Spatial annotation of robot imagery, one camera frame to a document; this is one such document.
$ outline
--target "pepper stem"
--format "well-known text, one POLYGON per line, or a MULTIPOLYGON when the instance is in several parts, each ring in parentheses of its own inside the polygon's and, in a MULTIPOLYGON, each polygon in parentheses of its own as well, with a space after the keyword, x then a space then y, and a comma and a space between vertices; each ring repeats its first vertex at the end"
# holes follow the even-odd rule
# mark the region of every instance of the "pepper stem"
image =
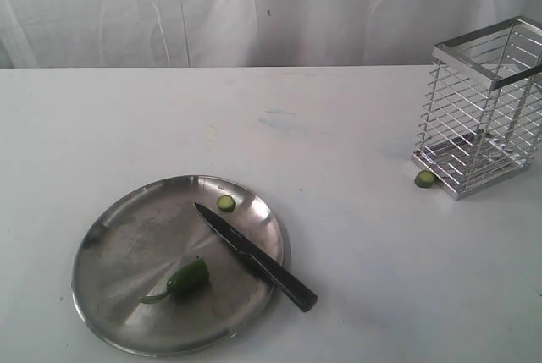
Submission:
POLYGON ((169 291, 164 291, 161 294, 158 295, 147 295, 145 297, 140 297, 139 301, 142 304, 155 304, 159 302, 160 300, 163 300, 169 295, 169 291))

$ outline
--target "green vegetable slice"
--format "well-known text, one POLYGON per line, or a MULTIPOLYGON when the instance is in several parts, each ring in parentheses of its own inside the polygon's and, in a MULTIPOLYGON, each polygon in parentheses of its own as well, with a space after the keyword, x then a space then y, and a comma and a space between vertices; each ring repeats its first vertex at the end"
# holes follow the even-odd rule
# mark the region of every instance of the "green vegetable slice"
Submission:
POLYGON ((420 171, 414 179, 414 184, 420 188, 430 188, 435 181, 433 173, 427 170, 420 171))
POLYGON ((235 201, 230 195, 222 195, 218 198, 217 206, 220 211, 232 212, 235 209, 235 201))
POLYGON ((163 293, 140 297, 139 301, 142 304, 155 304, 168 295, 186 295, 198 289, 207 281, 209 281, 207 264, 203 259, 198 259, 173 274, 169 278, 166 290, 163 293))

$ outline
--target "knife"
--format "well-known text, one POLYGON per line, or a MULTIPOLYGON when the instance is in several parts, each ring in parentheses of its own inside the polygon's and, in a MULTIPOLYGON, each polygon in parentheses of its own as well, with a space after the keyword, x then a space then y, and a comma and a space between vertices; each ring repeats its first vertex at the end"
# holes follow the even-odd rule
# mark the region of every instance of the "knife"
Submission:
POLYGON ((230 245, 238 255, 251 259, 252 264, 279 287, 300 310, 307 312, 314 307, 314 304, 318 301, 318 296, 301 281, 291 275, 219 215, 202 204, 194 202, 194 206, 214 232, 230 245))

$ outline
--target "wire basket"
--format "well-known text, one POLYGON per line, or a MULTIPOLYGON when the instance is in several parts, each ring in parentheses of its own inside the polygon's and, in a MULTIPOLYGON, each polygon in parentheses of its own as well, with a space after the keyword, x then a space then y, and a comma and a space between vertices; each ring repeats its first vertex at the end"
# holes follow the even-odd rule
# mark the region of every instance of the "wire basket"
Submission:
POLYGON ((412 160, 455 199, 526 170, 542 133, 542 25, 512 18, 433 56, 412 160))

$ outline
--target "white tabletop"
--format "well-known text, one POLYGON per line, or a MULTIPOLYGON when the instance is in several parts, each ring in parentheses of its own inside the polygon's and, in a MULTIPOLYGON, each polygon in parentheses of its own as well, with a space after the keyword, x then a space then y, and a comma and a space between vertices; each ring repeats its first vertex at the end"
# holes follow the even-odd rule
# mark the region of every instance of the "white tabletop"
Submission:
POLYGON ((178 361, 540 363, 542 166, 460 202, 415 187, 428 71, 1 70, 0 360, 142 361, 77 316, 75 252, 124 194, 200 173, 271 206, 320 300, 276 293, 178 361))

